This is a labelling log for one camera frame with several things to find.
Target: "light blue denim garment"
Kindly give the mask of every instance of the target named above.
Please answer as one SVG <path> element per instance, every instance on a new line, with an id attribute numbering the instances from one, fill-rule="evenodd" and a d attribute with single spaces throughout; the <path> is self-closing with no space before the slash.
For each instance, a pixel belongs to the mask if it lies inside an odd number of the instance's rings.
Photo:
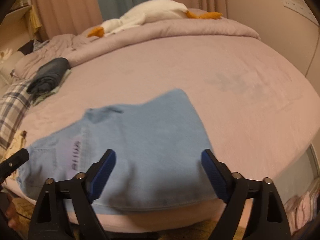
<path id="1" fill-rule="evenodd" d="M 80 146 L 72 147 L 74 141 Z M 87 110 L 78 122 L 28 148 L 30 160 L 19 168 L 20 187 L 36 199 L 45 179 L 65 180 L 86 171 L 109 148 L 117 161 L 93 202 L 98 214 L 163 210 L 216 198 L 200 163 L 201 152 L 211 145 L 182 90 L 142 105 Z M 66 157 L 72 151 L 79 155 L 76 171 Z"/>

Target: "rolled dark clothing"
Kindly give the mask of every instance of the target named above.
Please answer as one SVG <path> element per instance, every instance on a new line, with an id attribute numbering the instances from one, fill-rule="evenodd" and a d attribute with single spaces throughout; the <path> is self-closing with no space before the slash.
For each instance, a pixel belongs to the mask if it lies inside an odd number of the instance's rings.
<path id="1" fill-rule="evenodd" d="M 63 57 L 49 61 L 38 69 L 27 88 L 27 93 L 38 96 L 50 92 L 60 84 L 64 73 L 68 69 L 70 69 L 70 64 Z"/>

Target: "power strip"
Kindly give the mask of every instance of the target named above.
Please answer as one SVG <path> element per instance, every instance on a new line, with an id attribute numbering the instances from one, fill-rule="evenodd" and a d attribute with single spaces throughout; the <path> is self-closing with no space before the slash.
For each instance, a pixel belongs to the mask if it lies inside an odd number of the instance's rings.
<path id="1" fill-rule="evenodd" d="M 294 1 L 291 1 L 291 0 L 283 0 L 283 5 L 284 5 L 284 7 L 287 7 L 289 9 L 301 14 L 302 16 L 306 17 L 307 19 L 312 21 L 314 24 L 319 26 L 317 19 L 315 18 L 315 16 L 313 15 L 313 13 L 311 12 L 311 10 L 308 7 L 302 6 L 302 5 L 300 5 Z"/>

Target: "goose plush toy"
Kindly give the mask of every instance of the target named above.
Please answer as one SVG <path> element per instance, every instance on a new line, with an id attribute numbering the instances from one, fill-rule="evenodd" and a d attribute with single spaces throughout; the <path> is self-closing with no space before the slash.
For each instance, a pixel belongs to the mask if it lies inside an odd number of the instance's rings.
<path id="1" fill-rule="evenodd" d="M 208 12 L 202 15 L 195 15 L 182 4 L 172 0 L 150 0 L 136 5 L 126 12 L 120 19 L 111 19 L 103 22 L 100 26 L 93 28 L 87 37 L 106 37 L 112 33 L 140 26 L 144 23 L 151 23 L 168 19 L 220 19 L 221 13 Z"/>

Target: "plaid fabric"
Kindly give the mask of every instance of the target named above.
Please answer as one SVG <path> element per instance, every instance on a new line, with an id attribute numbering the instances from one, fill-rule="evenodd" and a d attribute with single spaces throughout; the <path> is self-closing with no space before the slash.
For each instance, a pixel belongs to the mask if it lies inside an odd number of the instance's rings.
<path id="1" fill-rule="evenodd" d="M 30 107 L 27 93 L 31 80 L 12 84 L 0 100 L 0 147 L 6 150 Z"/>

